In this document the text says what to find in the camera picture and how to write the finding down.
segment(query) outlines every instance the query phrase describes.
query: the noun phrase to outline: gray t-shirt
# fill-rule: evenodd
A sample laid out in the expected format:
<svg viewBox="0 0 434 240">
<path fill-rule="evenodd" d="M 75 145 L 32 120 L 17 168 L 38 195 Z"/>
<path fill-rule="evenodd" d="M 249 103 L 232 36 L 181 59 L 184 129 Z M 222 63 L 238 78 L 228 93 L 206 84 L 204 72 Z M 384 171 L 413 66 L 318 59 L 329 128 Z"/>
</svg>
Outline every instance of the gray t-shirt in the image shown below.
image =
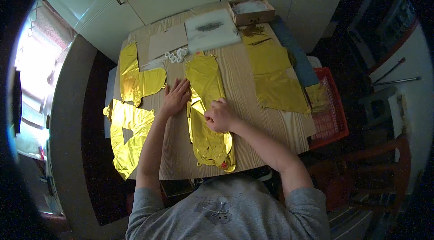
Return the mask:
<svg viewBox="0 0 434 240">
<path fill-rule="evenodd" d="M 329 239 L 324 194 L 299 188 L 275 200 L 262 182 L 211 178 L 171 208 L 147 188 L 134 193 L 129 239 Z"/>
</svg>

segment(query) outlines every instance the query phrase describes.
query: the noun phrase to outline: red plastic crate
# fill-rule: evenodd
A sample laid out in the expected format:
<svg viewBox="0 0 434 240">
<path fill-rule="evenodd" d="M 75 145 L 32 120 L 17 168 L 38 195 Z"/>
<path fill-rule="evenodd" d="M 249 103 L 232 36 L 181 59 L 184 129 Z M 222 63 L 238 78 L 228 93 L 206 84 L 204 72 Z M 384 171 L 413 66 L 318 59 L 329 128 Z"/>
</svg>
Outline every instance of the red plastic crate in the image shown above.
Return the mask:
<svg viewBox="0 0 434 240">
<path fill-rule="evenodd" d="M 315 149 L 348 135 L 347 120 L 341 103 L 338 89 L 336 88 L 329 68 L 315 68 L 319 82 L 327 89 L 329 109 L 318 113 L 312 113 L 316 134 L 312 136 L 310 149 Z"/>
</svg>

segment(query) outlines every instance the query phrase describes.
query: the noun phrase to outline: blue board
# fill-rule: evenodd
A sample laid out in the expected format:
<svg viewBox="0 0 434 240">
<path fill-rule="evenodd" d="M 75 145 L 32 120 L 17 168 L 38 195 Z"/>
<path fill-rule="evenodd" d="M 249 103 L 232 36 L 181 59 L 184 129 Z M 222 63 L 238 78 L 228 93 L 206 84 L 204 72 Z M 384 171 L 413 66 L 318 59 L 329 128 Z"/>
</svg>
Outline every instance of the blue board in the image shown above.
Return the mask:
<svg viewBox="0 0 434 240">
<path fill-rule="evenodd" d="M 275 16 L 274 20 L 270 23 L 271 28 L 276 34 L 280 44 L 287 48 L 296 58 L 297 63 L 294 70 L 297 74 L 301 85 L 307 87 L 319 83 L 318 77 L 312 68 L 306 54 L 301 50 L 297 41 L 294 39 L 290 30 L 285 26 L 282 19 L 279 16 Z"/>
</svg>

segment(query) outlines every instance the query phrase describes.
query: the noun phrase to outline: table wood grain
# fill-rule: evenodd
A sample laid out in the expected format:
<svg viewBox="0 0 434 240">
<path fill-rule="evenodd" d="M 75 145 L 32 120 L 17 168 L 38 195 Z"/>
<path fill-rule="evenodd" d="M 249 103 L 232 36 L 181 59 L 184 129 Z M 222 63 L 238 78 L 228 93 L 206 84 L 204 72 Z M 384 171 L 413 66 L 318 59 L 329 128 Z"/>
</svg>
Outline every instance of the table wood grain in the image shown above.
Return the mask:
<svg viewBox="0 0 434 240">
<path fill-rule="evenodd" d="M 217 2 L 197 7 L 182 12 L 163 20 L 157 21 L 148 26 L 133 31 L 122 44 L 122 49 L 128 44 L 137 42 L 137 53 L 140 71 L 163 67 L 167 72 L 167 83 L 173 85 L 176 78 L 185 76 L 185 62 L 182 64 L 171 64 L 167 59 L 155 59 L 148 62 L 149 38 L 151 35 L 167 30 L 168 28 L 183 23 L 187 18 L 200 15 L 209 11 L 226 8 L 226 2 Z M 277 37 L 269 24 L 263 24 L 268 35 L 279 43 Z M 296 154 L 309 150 L 306 134 L 303 129 L 303 121 L 306 121 L 300 113 L 279 111 L 271 108 L 261 109 L 256 98 L 253 74 L 250 68 L 250 61 L 246 48 L 242 42 L 211 49 L 206 54 L 217 55 L 217 62 L 223 81 L 226 98 L 240 117 L 248 123 L 265 131 Z M 192 55 L 185 57 L 187 61 L 192 60 Z M 295 77 L 292 68 L 288 69 L 288 75 Z M 116 74 L 114 98 L 120 99 L 119 73 Z M 164 92 L 144 97 L 142 99 L 143 109 L 155 109 L 155 113 L 163 102 Z M 242 138 L 233 134 L 236 157 L 236 169 L 239 172 L 265 165 L 256 152 Z M 215 166 L 196 165 L 197 160 L 193 154 L 190 143 L 187 112 L 182 109 L 171 117 L 166 126 L 163 154 L 161 157 L 160 180 L 177 180 L 189 178 L 203 178 L 226 174 L 226 172 Z M 135 179 L 136 170 L 129 179 Z"/>
</svg>

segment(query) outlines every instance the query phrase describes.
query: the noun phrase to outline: cardboard box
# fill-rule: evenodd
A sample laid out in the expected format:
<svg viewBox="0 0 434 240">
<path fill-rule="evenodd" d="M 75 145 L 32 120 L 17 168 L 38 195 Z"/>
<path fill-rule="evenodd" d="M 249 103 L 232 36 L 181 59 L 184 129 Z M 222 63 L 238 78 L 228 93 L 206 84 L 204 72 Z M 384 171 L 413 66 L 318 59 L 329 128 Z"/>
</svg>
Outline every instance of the cardboard box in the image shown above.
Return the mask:
<svg viewBox="0 0 434 240">
<path fill-rule="evenodd" d="M 255 0 L 255 1 L 263 1 L 267 5 L 269 10 L 235 14 L 234 11 L 232 10 L 232 6 L 247 1 L 248 0 L 228 1 L 229 13 L 231 14 L 232 20 L 234 21 L 236 26 L 268 23 L 269 21 L 272 21 L 274 19 L 274 7 L 272 7 L 267 0 Z"/>
</svg>

